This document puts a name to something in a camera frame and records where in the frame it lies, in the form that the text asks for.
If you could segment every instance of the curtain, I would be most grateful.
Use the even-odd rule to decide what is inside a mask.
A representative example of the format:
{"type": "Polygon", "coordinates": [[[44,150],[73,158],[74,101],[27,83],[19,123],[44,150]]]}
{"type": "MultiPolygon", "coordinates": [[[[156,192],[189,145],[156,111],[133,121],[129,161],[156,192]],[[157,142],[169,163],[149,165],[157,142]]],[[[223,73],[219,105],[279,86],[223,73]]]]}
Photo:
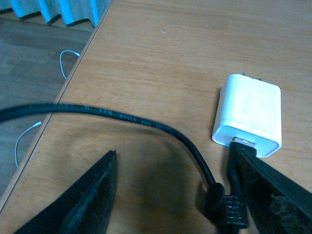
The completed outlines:
{"type": "Polygon", "coordinates": [[[0,10],[12,8],[19,18],[41,12],[47,22],[61,14],[65,24],[89,19],[96,26],[110,1],[112,0],[0,0],[0,10]]]}

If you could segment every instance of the floor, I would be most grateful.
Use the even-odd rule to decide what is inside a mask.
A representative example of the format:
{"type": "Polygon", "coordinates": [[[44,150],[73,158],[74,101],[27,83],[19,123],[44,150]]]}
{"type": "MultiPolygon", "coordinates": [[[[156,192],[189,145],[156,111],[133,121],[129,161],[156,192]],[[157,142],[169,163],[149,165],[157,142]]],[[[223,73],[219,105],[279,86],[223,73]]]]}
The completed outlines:
{"type": "MultiPolygon", "coordinates": [[[[65,81],[59,66],[60,52],[70,49],[80,53],[93,29],[89,21],[67,27],[60,18],[47,24],[38,14],[20,20],[11,11],[0,12],[0,109],[54,101],[65,81]]],[[[63,54],[65,74],[69,74],[76,60],[72,53],[63,54]]],[[[16,171],[17,138],[44,117],[26,117],[0,125],[0,196],[16,171]]],[[[18,161],[36,132],[34,128],[21,138],[18,161]]]]}

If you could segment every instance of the power adapter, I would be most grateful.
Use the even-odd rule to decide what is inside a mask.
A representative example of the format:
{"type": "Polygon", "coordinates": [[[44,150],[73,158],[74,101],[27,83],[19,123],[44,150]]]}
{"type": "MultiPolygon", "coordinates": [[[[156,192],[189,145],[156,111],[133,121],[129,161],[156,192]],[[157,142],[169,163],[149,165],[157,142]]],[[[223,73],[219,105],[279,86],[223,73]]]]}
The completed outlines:
{"type": "Polygon", "coordinates": [[[228,77],[220,100],[212,139],[229,147],[240,142],[268,157],[282,146],[281,91],[276,85],[244,75],[228,77]]]}

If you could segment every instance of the wooden table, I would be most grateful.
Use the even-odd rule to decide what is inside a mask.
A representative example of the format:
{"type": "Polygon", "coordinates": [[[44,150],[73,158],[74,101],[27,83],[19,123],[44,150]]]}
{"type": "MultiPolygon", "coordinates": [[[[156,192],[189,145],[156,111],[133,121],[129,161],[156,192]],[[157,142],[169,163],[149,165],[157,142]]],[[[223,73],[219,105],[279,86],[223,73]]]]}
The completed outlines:
{"type": "MultiPolygon", "coordinates": [[[[312,192],[311,33],[309,1],[115,0],[56,101],[179,129],[229,191],[227,149],[211,140],[218,92],[233,73],[261,78],[282,90],[283,146],[264,161],[312,192]]],[[[64,114],[46,118],[2,197],[0,232],[22,226],[110,149],[118,153],[119,178],[108,233],[214,233],[195,205],[203,185],[179,141],[64,114]]]]}

